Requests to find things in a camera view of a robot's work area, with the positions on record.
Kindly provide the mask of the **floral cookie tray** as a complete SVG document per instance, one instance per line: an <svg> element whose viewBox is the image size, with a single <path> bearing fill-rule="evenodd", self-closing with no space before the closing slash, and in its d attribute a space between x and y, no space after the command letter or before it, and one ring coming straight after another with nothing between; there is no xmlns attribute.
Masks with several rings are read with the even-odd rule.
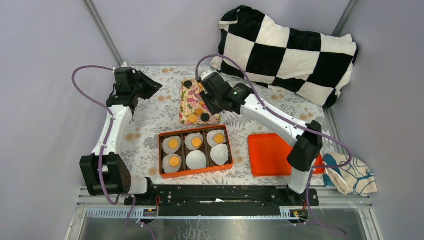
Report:
<svg viewBox="0 0 424 240"><path fill-rule="evenodd" d="M184 81L192 81L190 89L183 86ZM203 86L194 78L185 78L181 82L180 88L180 105L179 105L179 122L182 125L218 125L222 122L222 117L219 114L212 115L208 110L206 103L202 100L200 93L204 90ZM210 115L208 122L203 122L201 116L197 116L196 123L188 122L188 116L195 114L196 109L202 109L203 113Z"/></svg>

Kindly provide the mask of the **round dotted yellow biscuit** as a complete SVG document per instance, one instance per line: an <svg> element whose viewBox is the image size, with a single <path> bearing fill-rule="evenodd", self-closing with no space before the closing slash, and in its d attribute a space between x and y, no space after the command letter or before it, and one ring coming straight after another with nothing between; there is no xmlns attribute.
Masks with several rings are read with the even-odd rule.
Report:
<svg viewBox="0 0 424 240"><path fill-rule="evenodd" d="M179 140L177 140L176 138L172 138L168 141L168 147L171 149L177 149L179 147Z"/></svg>
<svg viewBox="0 0 424 240"><path fill-rule="evenodd" d="M196 123L196 122L198 121L198 116L197 116L196 114L190 114L190 115L187 117L187 121L188 121L189 123L194 124L194 123Z"/></svg>
<svg viewBox="0 0 424 240"><path fill-rule="evenodd" d="M202 140L202 138L201 138L201 137L194 137L194 138L191 140L191 144L192 144L192 146L193 146L194 148L199 148L199 147L201 147L201 146L202 146L202 144L203 144L203 140Z"/></svg>
<svg viewBox="0 0 424 240"><path fill-rule="evenodd" d="M169 163L169 165L171 167L177 167L181 163L181 160L180 160L180 158L178 156L171 156L169 158L169 162L168 163Z"/></svg>
<svg viewBox="0 0 424 240"><path fill-rule="evenodd" d="M225 142L225 136L224 136L224 134L222 134L222 133L217 133L217 134L215 134L214 135L214 137L213 137L213 140L214 140L214 142L215 143L217 143L217 144L222 144L222 143L224 143Z"/></svg>

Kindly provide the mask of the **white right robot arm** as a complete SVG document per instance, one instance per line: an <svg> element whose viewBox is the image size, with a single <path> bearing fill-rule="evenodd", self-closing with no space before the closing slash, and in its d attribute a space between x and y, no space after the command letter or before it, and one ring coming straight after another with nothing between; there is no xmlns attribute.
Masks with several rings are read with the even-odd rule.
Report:
<svg viewBox="0 0 424 240"><path fill-rule="evenodd" d="M295 119L257 97L249 86L243 83L231 86L217 72L206 70L196 80L203 87L200 97L212 114L226 111L254 120L292 148L287 157L291 175L286 198L293 206L301 205L307 199L305 190L312 166L323 147L321 124Z"/></svg>

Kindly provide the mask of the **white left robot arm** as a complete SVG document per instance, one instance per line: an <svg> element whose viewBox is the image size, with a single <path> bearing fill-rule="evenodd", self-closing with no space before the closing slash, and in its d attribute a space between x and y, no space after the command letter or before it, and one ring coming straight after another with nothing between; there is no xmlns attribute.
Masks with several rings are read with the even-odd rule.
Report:
<svg viewBox="0 0 424 240"><path fill-rule="evenodd" d="M132 177L120 154L139 99L149 100L162 85L130 66L114 68L112 73L115 83L105 104L83 94L106 109L106 121L91 154L81 157L80 169L90 195L135 194L142 205L148 206L155 200L155 192L149 188L151 181Z"/></svg>

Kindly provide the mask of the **swirl yellow cookie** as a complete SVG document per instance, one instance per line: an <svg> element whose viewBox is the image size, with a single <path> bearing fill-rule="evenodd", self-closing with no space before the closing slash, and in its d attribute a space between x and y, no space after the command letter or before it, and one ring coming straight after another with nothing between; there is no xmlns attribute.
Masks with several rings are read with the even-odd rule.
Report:
<svg viewBox="0 0 424 240"><path fill-rule="evenodd" d="M197 116L201 116L201 115L203 114L203 110L202 110L201 108L197 108L197 109L195 110L195 114L196 114Z"/></svg>

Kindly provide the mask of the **black sandwich cookie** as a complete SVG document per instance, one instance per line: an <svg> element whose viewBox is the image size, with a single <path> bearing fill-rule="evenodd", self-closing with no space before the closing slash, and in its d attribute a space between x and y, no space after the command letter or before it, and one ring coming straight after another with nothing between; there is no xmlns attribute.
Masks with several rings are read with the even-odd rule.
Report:
<svg viewBox="0 0 424 240"><path fill-rule="evenodd" d="M193 82L191 80L186 80L183 82L183 86L187 89L190 89L193 86Z"/></svg>
<svg viewBox="0 0 424 240"><path fill-rule="evenodd" d="M203 122L208 122L210 120L211 116L208 113L202 113L200 116L200 119Z"/></svg>

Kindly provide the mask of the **checkered black white pillow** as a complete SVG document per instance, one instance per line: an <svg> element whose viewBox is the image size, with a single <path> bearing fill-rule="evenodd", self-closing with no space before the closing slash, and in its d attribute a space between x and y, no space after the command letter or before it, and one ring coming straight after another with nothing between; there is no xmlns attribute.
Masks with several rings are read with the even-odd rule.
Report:
<svg viewBox="0 0 424 240"><path fill-rule="evenodd" d="M248 76L256 84L295 93L332 107L352 75L358 45L351 35L327 36L276 24L241 5L218 23L221 40L211 66L226 75Z"/></svg>

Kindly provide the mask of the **floral table mat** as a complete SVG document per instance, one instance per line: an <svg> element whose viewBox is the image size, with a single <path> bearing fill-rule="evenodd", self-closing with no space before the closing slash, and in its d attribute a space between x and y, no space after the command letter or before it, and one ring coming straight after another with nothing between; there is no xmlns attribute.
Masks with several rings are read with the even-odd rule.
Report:
<svg viewBox="0 0 424 240"><path fill-rule="evenodd" d="M275 185L288 182L283 176L254 177L251 173L248 136L272 133L256 121L231 112L220 114L226 125L233 157L229 170L165 179L159 169L158 135L198 126L182 125L179 120L181 83L193 79L195 66L133 66L163 87L149 100L139 100L132 122L124 134L121 157L131 176L149 177L154 184L175 185ZM285 90L269 89L254 84L259 95L268 103L293 118L310 123L319 122L322 132L330 135L328 120L321 106Z"/></svg>

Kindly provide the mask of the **orange cookie box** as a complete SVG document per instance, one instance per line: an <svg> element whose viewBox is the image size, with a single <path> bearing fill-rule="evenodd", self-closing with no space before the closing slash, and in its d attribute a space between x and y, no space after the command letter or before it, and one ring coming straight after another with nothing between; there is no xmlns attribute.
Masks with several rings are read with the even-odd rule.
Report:
<svg viewBox="0 0 424 240"><path fill-rule="evenodd" d="M159 174L164 179L226 171L234 161L225 125L158 135Z"/></svg>

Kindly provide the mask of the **orange box lid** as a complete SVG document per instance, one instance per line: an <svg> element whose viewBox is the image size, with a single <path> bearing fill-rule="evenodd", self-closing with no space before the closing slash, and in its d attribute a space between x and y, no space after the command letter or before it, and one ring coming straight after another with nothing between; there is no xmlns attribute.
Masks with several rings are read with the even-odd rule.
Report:
<svg viewBox="0 0 424 240"><path fill-rule="evenodd" d="M294 170L292 163L304 170L312 162L313 148L302 143L290 146L275 133L250 135L247 143L254 177L289 177Z"/></svg>

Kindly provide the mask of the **teal cream cloth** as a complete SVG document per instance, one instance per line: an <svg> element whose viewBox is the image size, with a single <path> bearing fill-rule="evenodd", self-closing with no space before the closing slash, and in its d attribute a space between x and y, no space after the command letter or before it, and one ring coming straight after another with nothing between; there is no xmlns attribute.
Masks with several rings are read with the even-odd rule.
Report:
<svg viewBox="0 0 424 240"><path fill-rule="evenodd" d="M348 161L347 155L331 152L323 157L323 163L329 168L324 169L324 186L329 189L338 190L341 194L354 194L366 197L368 194L378 191L374 173L368 166L358 158L352 158L351 162L344 167Z"/></svg>

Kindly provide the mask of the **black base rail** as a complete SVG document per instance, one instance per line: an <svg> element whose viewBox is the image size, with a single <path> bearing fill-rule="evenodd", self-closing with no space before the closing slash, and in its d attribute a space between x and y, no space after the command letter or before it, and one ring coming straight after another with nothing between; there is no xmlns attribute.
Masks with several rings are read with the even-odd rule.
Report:
<svg viewBox="0 0 424 240"><path fill-rule="evenodd" d="M126 206L152 207L160 217L284 217L283 210L303 212L318 207L315 189L297 194L286 186L170 185L148 187L124 201Z"/></svg>

